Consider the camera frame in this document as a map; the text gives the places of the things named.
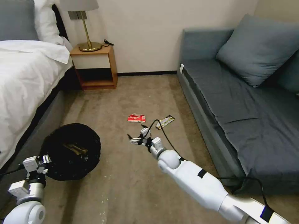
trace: white bedsheet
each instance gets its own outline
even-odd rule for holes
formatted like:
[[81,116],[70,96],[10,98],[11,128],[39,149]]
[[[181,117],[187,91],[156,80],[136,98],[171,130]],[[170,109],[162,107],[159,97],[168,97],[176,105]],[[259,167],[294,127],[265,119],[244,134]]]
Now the white bedsheet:
[[65,46],[0,41],[0,168],[14,154],[36,109],[71,66]]

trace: nightstand shelf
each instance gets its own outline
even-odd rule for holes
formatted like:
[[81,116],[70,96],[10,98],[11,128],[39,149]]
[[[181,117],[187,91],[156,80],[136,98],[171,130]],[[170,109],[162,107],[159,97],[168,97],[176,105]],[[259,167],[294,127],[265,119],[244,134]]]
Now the nightstand shelf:
[[83,90],[116,89],[118,76],[112,46],[93,52],[80,51],[76,46],[70,55]]

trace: white pillow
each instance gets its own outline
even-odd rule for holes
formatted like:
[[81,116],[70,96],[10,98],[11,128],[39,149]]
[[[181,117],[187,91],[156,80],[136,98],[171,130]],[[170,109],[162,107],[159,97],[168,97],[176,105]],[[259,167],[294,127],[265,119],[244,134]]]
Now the white pillow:
[[40,41],[63,45],[56,25],[55,13],[52,10],[54,0],[34,0],[35,29]]

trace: trash bag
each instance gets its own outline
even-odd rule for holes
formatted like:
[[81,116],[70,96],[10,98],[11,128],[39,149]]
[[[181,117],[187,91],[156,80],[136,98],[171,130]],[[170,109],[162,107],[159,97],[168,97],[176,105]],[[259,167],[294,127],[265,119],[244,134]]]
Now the trash bag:
[[42,144],[40,156],[49,155],[47,176],[54,180],[79,180],[100,161],[100,137],[90,127],[73,123],[64,125]]

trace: gray pillow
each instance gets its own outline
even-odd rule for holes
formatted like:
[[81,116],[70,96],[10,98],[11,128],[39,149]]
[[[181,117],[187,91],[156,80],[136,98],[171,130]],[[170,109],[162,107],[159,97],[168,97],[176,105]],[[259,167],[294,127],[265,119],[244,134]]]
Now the gray pillow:
[[257,87],[298,49],[298,24],[245,15],[216,57]]
[[0,41],[38,40],[33,0],[0,0]]

